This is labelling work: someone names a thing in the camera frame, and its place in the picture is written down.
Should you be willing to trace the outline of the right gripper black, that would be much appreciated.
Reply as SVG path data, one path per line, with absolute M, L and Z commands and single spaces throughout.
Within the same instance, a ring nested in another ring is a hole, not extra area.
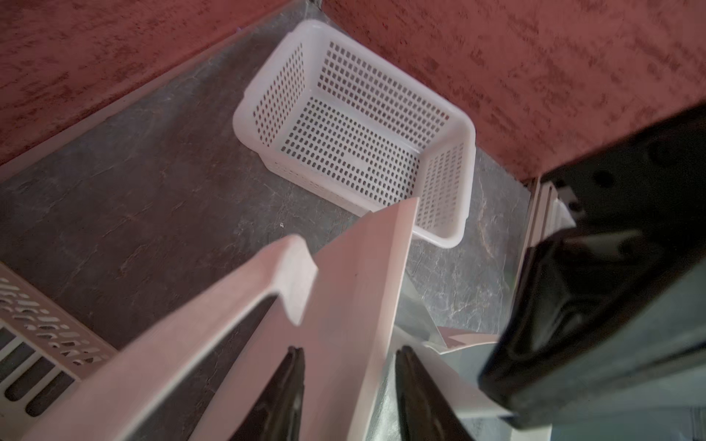
M 480 390 L 531 429 L 705 406 L 705 106 L 547 173 L 574 220 L 529 248 Z

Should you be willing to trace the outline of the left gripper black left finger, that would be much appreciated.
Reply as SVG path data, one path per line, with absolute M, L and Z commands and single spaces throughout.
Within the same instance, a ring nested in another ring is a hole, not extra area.
M 305 357 L 289 347 L 270 381 L 231 440 L 299 439 L 304 395 Z

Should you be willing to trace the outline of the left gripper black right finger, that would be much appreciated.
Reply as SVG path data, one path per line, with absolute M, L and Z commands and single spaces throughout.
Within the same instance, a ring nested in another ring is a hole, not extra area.
M 473 440 L 409 345 L 395 352 L 395 390 L 404 441 Z

